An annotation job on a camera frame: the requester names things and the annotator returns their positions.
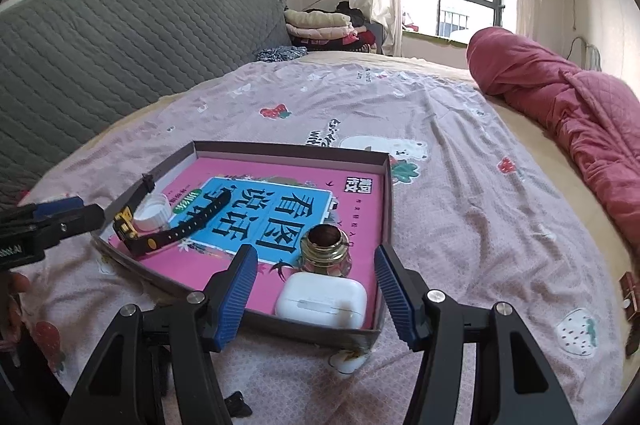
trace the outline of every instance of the black watch strap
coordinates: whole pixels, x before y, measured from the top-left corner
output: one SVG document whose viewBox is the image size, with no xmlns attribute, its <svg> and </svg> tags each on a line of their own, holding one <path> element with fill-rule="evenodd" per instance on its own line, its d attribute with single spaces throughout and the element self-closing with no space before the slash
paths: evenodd
<svg viewBox="0 0 640 425">
<path fill-rule="evenodd" d="M 150 251 L 155 251 L 163 246 L 180 241 L 185 237 L 189 237 L 192 233 L 202 230 L 231 201 L 231 190 L 229 189 L 223 188 L 222 192 L 217 196 L 204 194 L 203 197 L 209 201 L 209 204 L 202 208 L 195 208 L 190 213 L 193 216 L 190 219 L 182 221 L 176 227 L 168 230 L 139 235 L 133 226 L 133 214 L 145 196 L 153 191 L 154 187 L 153 178 L 144 175 L 142 182 L 133 192 L 129 201 L 113 218 L 113 230 L 134 257 L 141 257 Z"/>
</svg>

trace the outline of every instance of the white earbud case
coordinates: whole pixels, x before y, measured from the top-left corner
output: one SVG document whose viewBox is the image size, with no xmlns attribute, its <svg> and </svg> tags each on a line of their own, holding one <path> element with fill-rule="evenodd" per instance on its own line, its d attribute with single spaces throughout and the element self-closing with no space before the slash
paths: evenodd
<svg viewBox="0 0 640 425">
<path fill-rule="evenodd" d="M 300 271 L 287 279 L 275 313 L 308 324 L 359 329 L 366 310 L 367 291 L 358 281 Z"/>
</svg>

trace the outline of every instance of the gray sofa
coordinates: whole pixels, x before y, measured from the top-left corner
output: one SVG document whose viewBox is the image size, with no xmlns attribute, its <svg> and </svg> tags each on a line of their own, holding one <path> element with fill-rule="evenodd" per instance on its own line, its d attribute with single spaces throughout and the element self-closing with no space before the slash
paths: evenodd
<svg viewBox="0 0 640 425">
<path fill-rule="evenodd" d="M 109 125 L 289 44 L 286 0 L 24 0 L 0 13 L 0 208 Z"/>
</svg>

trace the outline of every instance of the red blanket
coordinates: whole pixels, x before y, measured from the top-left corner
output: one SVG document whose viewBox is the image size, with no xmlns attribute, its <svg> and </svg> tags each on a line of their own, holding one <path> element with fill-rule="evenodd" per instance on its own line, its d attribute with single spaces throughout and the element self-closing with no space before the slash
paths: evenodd
<svg viewBox="0 0 640 425">
<path fill-rule="evenodd" d="M 640 256 L 640 102 L 631 89 L 503 28 L 477 32 L 466 60 L 484 93 L 502 95 L 571 155 Z"/>
</svg>

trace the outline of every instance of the finger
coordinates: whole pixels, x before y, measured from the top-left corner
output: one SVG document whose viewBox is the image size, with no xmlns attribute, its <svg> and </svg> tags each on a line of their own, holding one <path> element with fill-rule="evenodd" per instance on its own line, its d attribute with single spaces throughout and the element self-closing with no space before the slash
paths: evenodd
<svg viewBox="0 0 640 425">
<path fill-rule="evenodd" d="M 9 290 L 11 293 L 24 293 L 31 288 L 31 282 L 21 273 L 11 274 L 11 285 Z"/>
<path fill-rule="evenodd" d="M 8 340 L 0 340 L 0 353 L 15 351 L 15 344 Z"/>
<path fill-rule="evenodd" d="M 20 310 L 15 300 L 11 299 L 9 302 L 9 329 L 11 336 L 9 340 L 12 342 L 20 342 L 20 328 L 22 327 L 22 317 Z"/>
</svg>

